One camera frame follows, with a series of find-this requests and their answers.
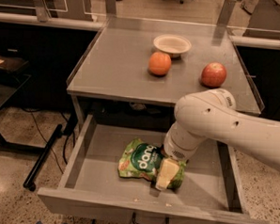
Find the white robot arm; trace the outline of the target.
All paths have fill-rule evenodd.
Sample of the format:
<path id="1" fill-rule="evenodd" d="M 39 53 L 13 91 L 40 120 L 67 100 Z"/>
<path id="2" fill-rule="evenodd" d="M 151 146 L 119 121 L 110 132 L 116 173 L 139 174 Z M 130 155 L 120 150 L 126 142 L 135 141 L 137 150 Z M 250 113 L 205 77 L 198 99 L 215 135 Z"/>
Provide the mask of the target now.
<path id="1" fill-rule="evenodd" d="M 225 143 L 280 171 L 280 121 L 235 110 L 236 100 L 217 88 L 182 96 L 174 107 L 176 121 L 163 141 L 165 154 L 186 162 L 206 139 Z"/>

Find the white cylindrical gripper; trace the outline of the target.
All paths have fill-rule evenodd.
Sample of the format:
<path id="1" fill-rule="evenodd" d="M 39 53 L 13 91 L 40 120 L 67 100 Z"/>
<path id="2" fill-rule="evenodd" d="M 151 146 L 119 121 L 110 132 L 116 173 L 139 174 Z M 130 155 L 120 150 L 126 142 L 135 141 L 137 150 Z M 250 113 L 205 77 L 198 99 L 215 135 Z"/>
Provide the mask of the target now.
<path id="1" fill-rule="evenodd" d="M 174 176 L 177 175 L 179 163 L 175 160 L 187 161 L 195 154 L 198 145 L 204 140 L 205 138 L 203 136 L 186 131 L 176 121 L 172 124 L 163 141 L 164 152 L 172 159 L 164 158 L 161 162 L 159 174 L 156 178 L 157 189 L 165 190 L 170 185 Z"/>

